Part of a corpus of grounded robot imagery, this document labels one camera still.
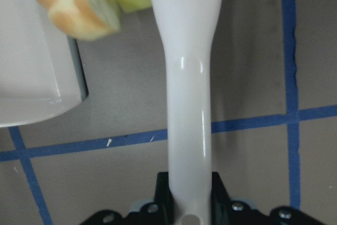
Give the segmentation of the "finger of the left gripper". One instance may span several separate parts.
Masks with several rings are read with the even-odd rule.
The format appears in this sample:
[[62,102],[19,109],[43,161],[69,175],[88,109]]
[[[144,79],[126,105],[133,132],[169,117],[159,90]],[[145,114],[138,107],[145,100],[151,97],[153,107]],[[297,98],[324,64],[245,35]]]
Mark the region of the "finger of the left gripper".
[[217,172],[212,173],[211,224],[228,225],[324,225],[308,214],[289,207],[280,206],[262,214],[242,200],[232,199]]
[[88,217],[82,224],[173,224],[174,202],[168,180],[168,172],[157,174],[154,199],[142,205],[139,210],[131,211],[125,217],[113,210],[101,210]]

